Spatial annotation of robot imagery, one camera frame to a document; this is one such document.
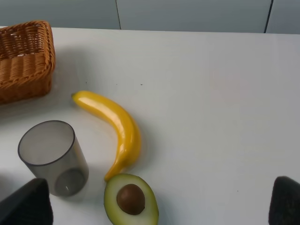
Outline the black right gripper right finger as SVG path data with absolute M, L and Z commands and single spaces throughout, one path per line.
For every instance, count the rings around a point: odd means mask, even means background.
M 287 176 L 277 177 L 272 190 L 270 225 L 298 225 L 300 223 L 300 184 Z

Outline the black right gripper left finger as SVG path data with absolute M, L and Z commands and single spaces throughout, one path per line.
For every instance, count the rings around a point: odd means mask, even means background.
M 34 178 L 0 202 L 2 225 L 52 225 L 53 210 L 46 179 Z

